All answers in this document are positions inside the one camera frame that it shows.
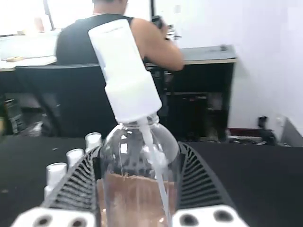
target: black table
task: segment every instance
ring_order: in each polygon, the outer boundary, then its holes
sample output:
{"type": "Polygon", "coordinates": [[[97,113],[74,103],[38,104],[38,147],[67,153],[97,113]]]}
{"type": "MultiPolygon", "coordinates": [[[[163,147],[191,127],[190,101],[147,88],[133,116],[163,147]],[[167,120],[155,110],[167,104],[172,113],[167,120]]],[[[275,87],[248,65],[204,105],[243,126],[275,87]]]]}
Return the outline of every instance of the black table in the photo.
{"type": "Polygon", "coordinates": [[[66,152],[85,148],[84,139],[9,136],[0,143],[0,226],[44,200],[46,166],[67,162],[66,152]]]}
{"type": "MultiPolygon", "coordinates": [[[[221,179],[250,227],[301,226],[303,149],[190,143],[221,179]]],[[[7,137],[0,143],[0,226],[41,204],[48,164],[84,139],[7,137]]]]}

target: desk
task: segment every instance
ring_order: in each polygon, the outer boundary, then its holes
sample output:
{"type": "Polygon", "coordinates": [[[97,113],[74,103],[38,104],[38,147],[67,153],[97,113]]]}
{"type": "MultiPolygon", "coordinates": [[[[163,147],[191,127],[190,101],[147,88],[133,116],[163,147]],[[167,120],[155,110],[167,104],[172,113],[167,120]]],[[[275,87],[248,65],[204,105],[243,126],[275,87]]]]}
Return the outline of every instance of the desk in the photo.
{"type": "Polygon", "coordinates": [[[237,57],[232,46],[227,46],[226,51],[222,51],[220,46],[184,48],[180,49],[184,57],[184,65],[204,65],[236,63],[237,57]]]}
{"type": "Polygon", "coordinates": [[[0,62],[0,72],[14,71],[16,66],[44,66],[57,61],[55,56],[27,58],[17,62],[0,62]]]}
{"type": "MultiPolygon", "coordinates": [[[[303,148],[189,145],[220,178],[250,227],[301,226],[303,148]]],[[[66,162],[67,151],[84,147],[84,139],[5,138],[0,143],[0,226],[41,204],[48,164],[66,162]]]]}

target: brown liquid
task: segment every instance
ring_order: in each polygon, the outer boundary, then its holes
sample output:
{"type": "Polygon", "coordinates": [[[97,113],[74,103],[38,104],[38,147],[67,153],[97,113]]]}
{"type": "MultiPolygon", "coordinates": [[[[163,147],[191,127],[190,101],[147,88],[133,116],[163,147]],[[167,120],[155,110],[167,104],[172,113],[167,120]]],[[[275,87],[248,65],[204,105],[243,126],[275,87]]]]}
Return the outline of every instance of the brown liquid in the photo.
{"type": "MultiPolygon", "coordinates": [[[[111,227],[166,227],[166,217],[156,180],[141,176],[107,175],[111,201],[111,227]]],[[[164,182],[170,214],[175,213],[174,183],[164,182]]],[[[102,226],[107,227],[103,184],[98,181],[102,226]]]]}

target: office chair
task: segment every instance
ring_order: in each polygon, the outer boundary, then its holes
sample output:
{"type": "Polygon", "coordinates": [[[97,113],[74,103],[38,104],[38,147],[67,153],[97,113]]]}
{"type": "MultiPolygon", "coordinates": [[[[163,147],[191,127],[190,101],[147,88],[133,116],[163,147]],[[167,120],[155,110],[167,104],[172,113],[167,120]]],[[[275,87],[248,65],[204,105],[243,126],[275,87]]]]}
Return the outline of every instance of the office chair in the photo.
{"type": "Polygon", "coordinates": [[[116,126],[98,64],[25,66],[16,73],[46,113],[54,136],[83,138],[95,131],[107,136],[116,126]]]}

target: white wall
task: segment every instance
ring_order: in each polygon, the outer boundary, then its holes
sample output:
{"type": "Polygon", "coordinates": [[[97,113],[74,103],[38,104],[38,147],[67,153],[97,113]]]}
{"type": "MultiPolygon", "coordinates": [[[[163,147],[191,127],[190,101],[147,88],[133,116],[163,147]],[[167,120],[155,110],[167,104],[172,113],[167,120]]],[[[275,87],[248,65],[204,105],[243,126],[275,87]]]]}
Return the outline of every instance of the white wall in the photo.
{"type": "Polygon", "coordinates": [[[182,0],[181,48],[235,46],[229,127],[256,128],[266,115],[280,136],[277,117],[287,116],[303,133],[302,11],[301,0],[182,0]]]}

